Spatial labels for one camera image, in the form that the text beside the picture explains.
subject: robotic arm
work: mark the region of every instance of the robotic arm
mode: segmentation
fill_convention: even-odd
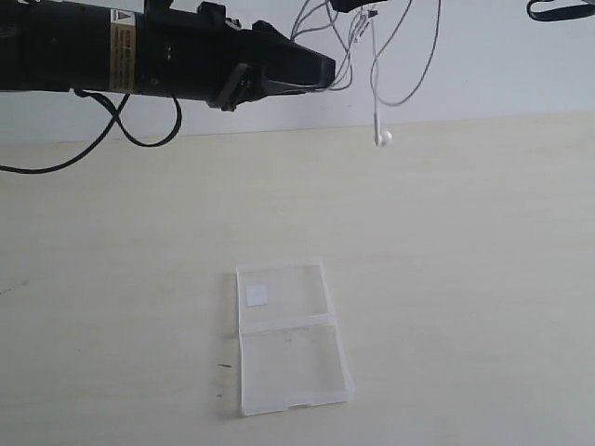
[[[328,88],[335,62],[266,21],[243,30],[225,7],[195,13],[145,0],[143,13],[71,2],[0,0],[0,90],[112,91],[247,101]]]

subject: wall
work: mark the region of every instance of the wall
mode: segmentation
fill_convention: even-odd
[[[114,142],[1,175],[0,443],[592,445],[594,118],[399,125],[383,151],[367,128]],[[234,268],[303,256],[355,402],[239,418]]]
[[[100,0],[107,6],[140,10],[140,0]],[[244,26],[265,19],[288,33],[301,0],[229,0],[232,17]],[[406,106],[383,110],[389,123],[456,120],[547,112],[593,110],[593,20],[541,24],[528,19],[525,1],[449,0],[436,58],[426,83]],[[193,10],[196,0],[177,0]],[[389,35],[404,0],[380,5],[379,39]],[[430,50],[436,0],[416,1],[395,44],[382,59],[380,89],[389,99],[404,96],[417,81]],[[342,25],[348,25],[345,18]],[[304,36],[306,46],[341,59],[332,33]],[[370,42],[354,49],[356,81],[342,93],[301,98],[269,98],[244,105],[236,113],[212,111],[185,102],[184,135],[238,133],[329,126],[369,125],[372,100],[368,83]],[[0,145],[92,139],[108,121],[94,101],[52,93],[0,94],[0,111],[12,125],[0,133]],[[174,122],[166,99],[135,98],[126,124],[135,135],[163,135]]]

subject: transparent plastic box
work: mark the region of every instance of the transparent plastic box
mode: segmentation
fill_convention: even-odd
[[[351,400],[322,261],[241,266],[237,282],[243,414]]]

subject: white earbud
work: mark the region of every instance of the white earbud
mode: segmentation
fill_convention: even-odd
[[[392,142],[392,133],[380,128],[380,119],[378,112],[374,112],[374,142],[376,147],[385,147]]]

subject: white square sticker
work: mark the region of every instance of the white square sticker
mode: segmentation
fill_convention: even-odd
[[[247,285],[245,288],[245,304],[257,307],[267,303],[267,285]]]

